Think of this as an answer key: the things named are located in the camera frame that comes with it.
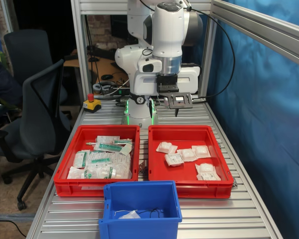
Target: brick wall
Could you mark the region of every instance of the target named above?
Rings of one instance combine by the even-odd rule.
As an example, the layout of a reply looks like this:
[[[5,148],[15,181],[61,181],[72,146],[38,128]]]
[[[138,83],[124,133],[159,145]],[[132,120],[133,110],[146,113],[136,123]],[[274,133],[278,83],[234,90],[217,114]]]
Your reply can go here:
[[[110,15],[88,15],[92,43],[101,49],[122,48],[128,43],[111,35]]]

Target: red button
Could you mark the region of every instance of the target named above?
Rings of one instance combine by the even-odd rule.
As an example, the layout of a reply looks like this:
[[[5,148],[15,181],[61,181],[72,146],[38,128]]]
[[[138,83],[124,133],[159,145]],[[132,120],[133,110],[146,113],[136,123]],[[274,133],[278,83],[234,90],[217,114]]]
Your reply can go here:
[[[93,102],[94,101],[94,95],[93,94],[88,94],[88,101]]]

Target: red plastic crate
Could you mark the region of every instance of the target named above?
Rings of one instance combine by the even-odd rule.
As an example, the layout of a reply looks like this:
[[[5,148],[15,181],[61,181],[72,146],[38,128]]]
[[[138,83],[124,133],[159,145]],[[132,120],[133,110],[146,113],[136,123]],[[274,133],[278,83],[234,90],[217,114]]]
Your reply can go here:
[[[169,167],[165,153],[156,152],[159,143],[163,141],[177,145],[177,149],[207,145],[211,157]],[[201,163],[212,163],[221,181],[197,180],[195,164]],[[179,198],[229,198],[234,182],[213,131],[206,125],[151,125],[149,180],[174,180]]]
[[[67,179],[76,152],[93,150],[87,142],[95,142],[98,135],[120,136],[135,143],[131,158],[131,179]],[[103,196],[103,187],[109,183],[137,181],[139,176],[140,127],[136,125],[82,125],[79,126],[66,150],[62,162],[54,176],[58,196]]]

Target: wooden desk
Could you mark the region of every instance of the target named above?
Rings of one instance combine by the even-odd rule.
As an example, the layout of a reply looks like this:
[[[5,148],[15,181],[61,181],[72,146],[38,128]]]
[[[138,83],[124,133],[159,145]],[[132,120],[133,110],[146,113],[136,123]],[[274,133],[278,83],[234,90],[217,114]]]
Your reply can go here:
[[[99,75],[100,75],[100,81],[102,81],[101,77],[103,75],[112,75],[113,74],[113,78],[108,80],[108,81],[113,81],[115,83],[119,82],[119,83],[124,83],[126,82],[129,77],[128,75],[124,72],[121,71],[120,69],[114,67],[111,65],[111,63],[115,62],[106,58],[102,58],[102,57],[97,57],[99,59],[99,61],[97,61],[97,65],[98,65],[98,70],[99,70]],[[65,61],[63,64],[64,67],[75,67],[75,68],[80,68],[80,64],[79,64],[79,60],[78,59],[74,59],[74,60],[69,60],[69,61]],[[88,61],[88,66],[89,66],[89,70],[91,71],[92,67],[91,67],[91,62]],[[93,84],[95,84],[96,82],[98,82],[98,78],[97,78],[97,70],[96,70],[96,66],[95,63],[93,62]]]

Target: person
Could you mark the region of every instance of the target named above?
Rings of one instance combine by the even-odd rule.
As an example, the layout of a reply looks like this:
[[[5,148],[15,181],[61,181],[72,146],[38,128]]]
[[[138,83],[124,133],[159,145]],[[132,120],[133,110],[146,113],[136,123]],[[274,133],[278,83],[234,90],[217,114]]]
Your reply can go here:
[[[0,98],[10,105],[22,108],[22,86],[0,62]]]

